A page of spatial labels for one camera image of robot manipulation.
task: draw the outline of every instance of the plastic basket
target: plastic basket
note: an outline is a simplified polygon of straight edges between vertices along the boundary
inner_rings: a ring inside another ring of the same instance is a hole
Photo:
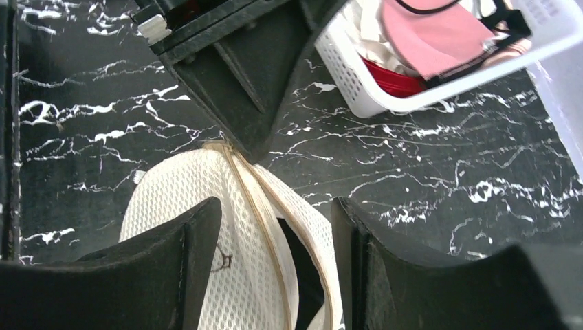
[[[410,112],[468,91],[529,64],[566,50],[583,40],[583,12],[574,0],[512,0],[531,30],[532,48],[524,55],[463,78],[415,94],[396,98],[384,92],[356,52],[341,14],[316,41],[316,49],[350,110],[361,118],[381,112]]]

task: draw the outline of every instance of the beige fabric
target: beige fabric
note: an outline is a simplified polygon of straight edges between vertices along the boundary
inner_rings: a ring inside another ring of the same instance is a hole
[[[329,222],[261,166],[250,166],[224,145],[210,148],[214,150],[176,155],[141,178],[120,241],[218,197],[221,231],[199,329],[292,330],[298,315],[298,280],[277,222],[277,217],[284,218],[311,252],[327,294],[310,330],[343,329]]]

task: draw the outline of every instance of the white basket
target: white basket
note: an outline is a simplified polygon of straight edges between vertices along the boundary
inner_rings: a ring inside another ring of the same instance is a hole
[[[316,41],[316,49],[330,71],[350,110],[361,118],[381,112],[410,112],[450,98],[505,76],[583,40],[583,12],[574,0],[512,0],[532,30],[532,48],[524,55],[474,72],[408,98],[383,91],[356,52],[337,14]]]

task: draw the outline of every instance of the white cloth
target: white cloth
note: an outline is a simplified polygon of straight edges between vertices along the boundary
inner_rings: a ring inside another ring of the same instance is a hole
[[[309,330],[343,329],[330,223],[263,167],[228,157],[232,161],[216,150],[191,151],[164,160],[148,171],[129,202],[120,241],[170,221],[204,199],[218,197],[222,223],[199,329],[293,330],[298,315],[298,280],[277,221],[285,219],[319,268],[326,292],[325,304]],[[230,163],[240,174],[232,170]],[[255,216],[239,178],[261,219]],[[262,220],[266,229],[262,229]],[[276,262],[270,254],[270,244]],[[227,266],[224,254],[232,256]]]
[[[398,74],[419,76],[398,56],[384,36],[381,4],[382,0],[349,0],[339,14],[346,34],[363,58]],[[492,14],[496,9],[492,0],[461,0],[460,5],[476,17],[480,16],[478,7],[483,16]]]

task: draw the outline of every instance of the marble countertop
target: marble countertop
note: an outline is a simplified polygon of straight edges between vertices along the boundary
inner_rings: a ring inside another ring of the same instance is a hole
[[[22,0],[20,259],[117,242],[133,178],[220,138],[131,25],[131,1]],[[387,226],[479,259],[583,244],[583,182],[525,71],[410,115],[351,114],[317,54],[262,164],[329,215],[349,196]]]

